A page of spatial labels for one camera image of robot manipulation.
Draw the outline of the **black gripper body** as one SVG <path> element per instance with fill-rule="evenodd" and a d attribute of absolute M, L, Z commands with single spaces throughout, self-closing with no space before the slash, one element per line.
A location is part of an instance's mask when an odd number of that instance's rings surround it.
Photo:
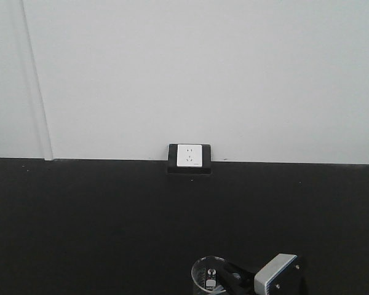
<path fill-rule="evenodd" d="M 303 256 L 298 256 L 272 281 L 270 294 L 306 294 L 305 269 L 306 260 Z"/>

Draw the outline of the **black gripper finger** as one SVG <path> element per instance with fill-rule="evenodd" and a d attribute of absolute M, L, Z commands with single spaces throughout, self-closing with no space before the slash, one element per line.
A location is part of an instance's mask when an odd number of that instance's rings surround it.
<path fill-rule="evenodd" d="M 254 294 L 254 273 L 225 261 L 217 270 L 219 283 L 228 294 Z"/>

